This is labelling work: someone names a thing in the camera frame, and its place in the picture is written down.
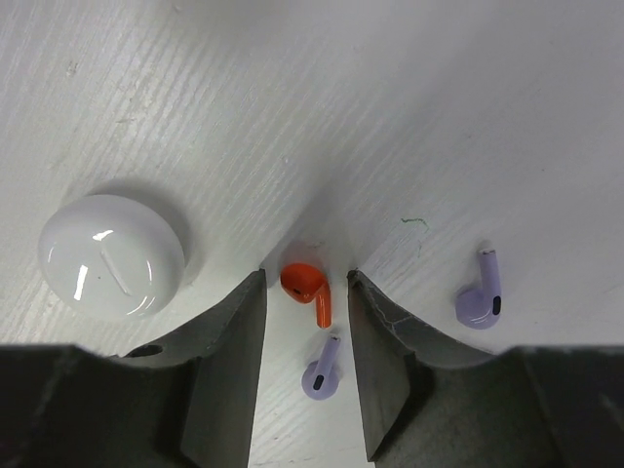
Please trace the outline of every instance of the earbud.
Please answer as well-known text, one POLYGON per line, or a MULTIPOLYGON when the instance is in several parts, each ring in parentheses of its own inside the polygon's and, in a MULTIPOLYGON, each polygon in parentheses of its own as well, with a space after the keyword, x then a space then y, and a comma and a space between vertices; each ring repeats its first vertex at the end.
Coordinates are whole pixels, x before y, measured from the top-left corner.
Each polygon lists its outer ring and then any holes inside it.
POLYGON ((316 323, 326 329, 332 324, 332 293, 323 272, 306 263, 286 266, 280 275, 282 287, 297 302, 309 304, 316 299, 316 323))
POLYGON ((339 347, 340 338, 330 336, 323 347, 321 358, 303 373, 301 388, 312 400, 326 400, 338 389, 340 379, 334 364, 339 347))
POLYGON ((496 251, 477 253, 483 289, 473 288, 461 293, 455 301, 457 320, 466 327, 484 330, 493 327, 500 318, 501 289, 496 251))

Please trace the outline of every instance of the purple earbud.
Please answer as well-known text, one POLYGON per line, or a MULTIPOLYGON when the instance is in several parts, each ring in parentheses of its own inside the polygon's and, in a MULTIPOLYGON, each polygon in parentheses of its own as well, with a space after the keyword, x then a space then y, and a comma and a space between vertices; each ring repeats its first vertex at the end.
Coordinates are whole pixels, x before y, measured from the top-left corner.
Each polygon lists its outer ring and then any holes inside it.
POLYGON ((455 300, 455 312, 457 320, 466 327, 484 330, 493 327, 500 317, 500 276, 495 250, 479 251, 478 257, 483 289, 461 293, 455 300))
POLYGON ((312 400, 326 400, 338 389, 338 373, 334 363, 340 347, 340 338, 330 336, 325 343, 321 358, 315 361, 303 373, 301 387, 312 400))

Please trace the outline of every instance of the debris speck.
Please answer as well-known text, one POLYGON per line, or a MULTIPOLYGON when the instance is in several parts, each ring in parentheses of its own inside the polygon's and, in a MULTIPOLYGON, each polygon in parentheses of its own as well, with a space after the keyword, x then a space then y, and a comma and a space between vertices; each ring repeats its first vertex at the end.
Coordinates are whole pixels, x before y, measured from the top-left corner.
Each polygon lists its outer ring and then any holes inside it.
POLYGON ((71 60, 69 62, 69 65, 67 66, 67 69, 65 70, 65 74, 67 75, 67 77, 71 78, 72 76, 76 74, 77 71, 78 71, 78 62, 71 60))
POLYGON ((403 224, 407 224, 409 222, 419 222, 420 224, 424 225, 427 228, 427 231, 429 230, 429 224, 427 224, 427 221, 425 221, 422 217, 402 217, 401 218, 401 222, 403 224))

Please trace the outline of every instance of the orange earbud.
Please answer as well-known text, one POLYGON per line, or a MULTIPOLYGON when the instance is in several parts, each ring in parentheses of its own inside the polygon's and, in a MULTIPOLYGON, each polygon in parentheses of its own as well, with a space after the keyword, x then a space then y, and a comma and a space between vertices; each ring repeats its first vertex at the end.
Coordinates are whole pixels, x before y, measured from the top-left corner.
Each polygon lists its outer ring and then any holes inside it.
POLYGON ((306 263, 284 267, 280 275, 282 287, 297 302, 309 304, 316 299, 316 323, 322 329, 332 324, 332 293, 323 272, 306 263))

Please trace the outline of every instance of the white tabletop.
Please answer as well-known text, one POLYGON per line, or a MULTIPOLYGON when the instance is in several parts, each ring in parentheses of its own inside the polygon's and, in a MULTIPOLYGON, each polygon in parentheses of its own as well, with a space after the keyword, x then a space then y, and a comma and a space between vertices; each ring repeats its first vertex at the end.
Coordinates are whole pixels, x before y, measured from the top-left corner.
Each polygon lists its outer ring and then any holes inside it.
MULTIPOLYGON (((493 352, 622 343, 623 24, 619 0, 0 2, 0 341, 124 353, 300 241, 346 337, 359 267, 493 352), (185 219, 190 264, 159 316, 103 325, 50 292, 36 243, 128 187, 185 219), (471 331, 453 299, 484 240, 503 311, 471 331)), ((310 314, 269 291, 251 466, 365 466, 348 339, 333 399, 298 388, 310 314)))

